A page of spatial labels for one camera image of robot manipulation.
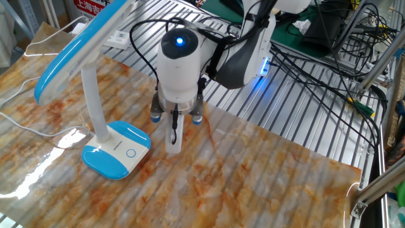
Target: red sign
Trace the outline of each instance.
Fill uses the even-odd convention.
[[[100,13],[102,9],[104,9],[105,6],[95,3],[91,0],[73,0],[75,3],[76,7],[79,10],[82,10],[88,14],[91,14],[93,16],[96,16],[97,14]]]

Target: marble-pattern sheet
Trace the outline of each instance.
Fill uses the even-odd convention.
[[[34,41],[51,35],[42,25]],[[32,46],[0,76],[0,101],[38,77],[71,39],[60,33]],[[0,212],[24,227],[348,227],[350,189],[361,171],[205,104],[200,126],[185,119],[183,150],[165,153],[164,124],[149,109],[155,81],[107,56],[97,60],[107,122],[124,120],[152,141],[125,179],[107,180],[86,167],[84,129],[48,138],[0,117]],[[45,133],[93,127],[81,79],[47,106],[29,82],[0,111]]]

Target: metal clamp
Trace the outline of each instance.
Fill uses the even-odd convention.
[[[363,212],[366,210],[367,204],[363,202],[357,202],[354,206],[351,215],[356,219],[360,219]]]

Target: lamp base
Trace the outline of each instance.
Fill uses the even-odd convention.
[[[128,176],[151,148],[149,136],[124,121],[107,124],[109,137],[101,142],[94,136],[84,146],[83,162],[111,180]]]

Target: power strip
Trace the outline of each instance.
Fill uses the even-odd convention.
[[[86,24],[84,23],[77,23],[76,27],[70,33],[76,36],[83,31],[85,26]],[[129,44],[130,39],[128,32],[115,31],[113,35],[109,37],[104,46],[126,50],[129,47]]]
[[[104,45],[111,48],[126,50],[129,47],[129,43],[128,32],[115,31]]]

